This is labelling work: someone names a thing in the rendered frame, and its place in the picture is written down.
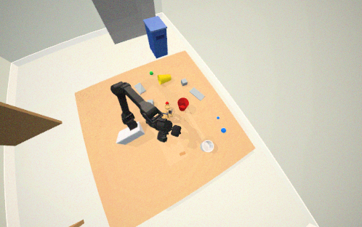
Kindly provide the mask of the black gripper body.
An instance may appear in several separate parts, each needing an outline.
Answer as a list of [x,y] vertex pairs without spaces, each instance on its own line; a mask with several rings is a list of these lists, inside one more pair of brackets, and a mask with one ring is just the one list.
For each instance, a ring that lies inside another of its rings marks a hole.
[[181,129],[182,129],[182,128],[181,128],[180,126],[174,125],[174,126],[172,127],[171,135],[178,138]]

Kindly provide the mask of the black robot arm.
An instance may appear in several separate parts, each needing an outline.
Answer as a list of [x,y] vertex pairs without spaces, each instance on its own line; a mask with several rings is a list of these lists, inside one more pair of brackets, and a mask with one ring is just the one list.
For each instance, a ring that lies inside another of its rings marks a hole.
[[[130,131],[137,128],[137,122],[134,120],[134,114],[129,110],[126,96],[140,109],[140,113],[146,119],[146,124],[153,129],[160,130],[156,139],[161,143],[167,141],[166,135],[169,135],[173,125],[171,121],[162,118],[163,114],[157,107],[145,101],[127,82],[123,83],[120,81],[117,84],[111,85],[110,90],[118,98],[122,110],[122,123],[128,126]],[[158,115],[154,117],[156,114]]]

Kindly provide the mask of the grey flat bar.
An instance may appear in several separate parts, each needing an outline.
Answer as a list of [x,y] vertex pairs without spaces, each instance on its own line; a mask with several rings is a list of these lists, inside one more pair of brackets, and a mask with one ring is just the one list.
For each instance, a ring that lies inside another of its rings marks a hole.
[[195,87],[193,87],[189,92],[197,97],[200,101],[205,97],[205,95],[199,92]]

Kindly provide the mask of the white paper cup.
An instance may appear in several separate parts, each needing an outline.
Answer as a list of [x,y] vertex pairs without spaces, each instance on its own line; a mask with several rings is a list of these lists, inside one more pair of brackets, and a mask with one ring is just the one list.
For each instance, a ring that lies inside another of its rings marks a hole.
[[212,141],[206,140],[201,145],[201,150],[205,152],[211,152],[214,149],[214,144]]

